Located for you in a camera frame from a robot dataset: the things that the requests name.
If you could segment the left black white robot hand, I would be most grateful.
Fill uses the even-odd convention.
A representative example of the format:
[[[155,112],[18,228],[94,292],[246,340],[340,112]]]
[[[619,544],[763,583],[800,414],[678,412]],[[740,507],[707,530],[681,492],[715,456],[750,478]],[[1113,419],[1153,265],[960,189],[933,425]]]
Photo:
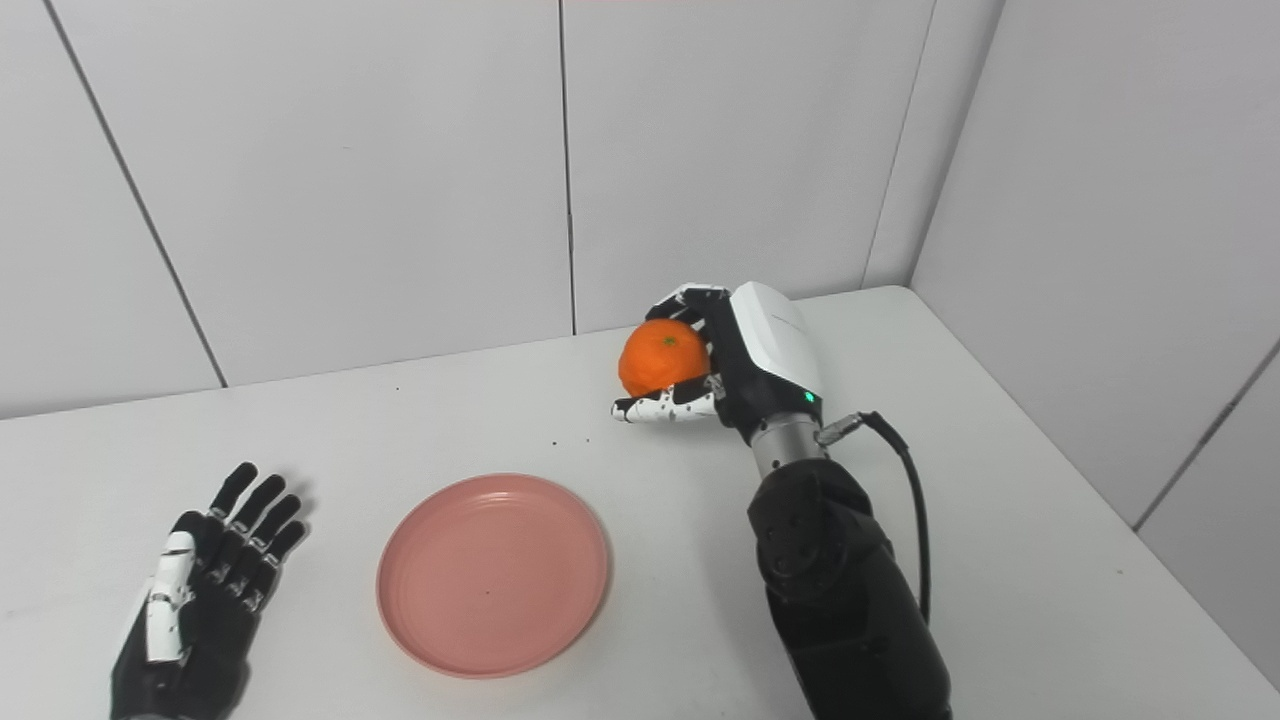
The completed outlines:
[[[278,474],[238,465],[170,529],[110,675],[111,719],[225,719],[282,565],[305,538]]]

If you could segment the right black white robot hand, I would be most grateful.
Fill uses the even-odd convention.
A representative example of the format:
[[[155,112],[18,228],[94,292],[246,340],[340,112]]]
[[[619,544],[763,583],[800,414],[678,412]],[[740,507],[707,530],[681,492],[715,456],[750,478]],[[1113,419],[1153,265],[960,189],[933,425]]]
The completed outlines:
[[[685,283],[654,304],[646,320],[672,320],[692,331],[709,369],[634,398],[618,398],[618,421],[689,421],[716,416],[744,441],[774,415],[820,421],[822,383],[805,322],[778,290],[748,282],[735,290]]]

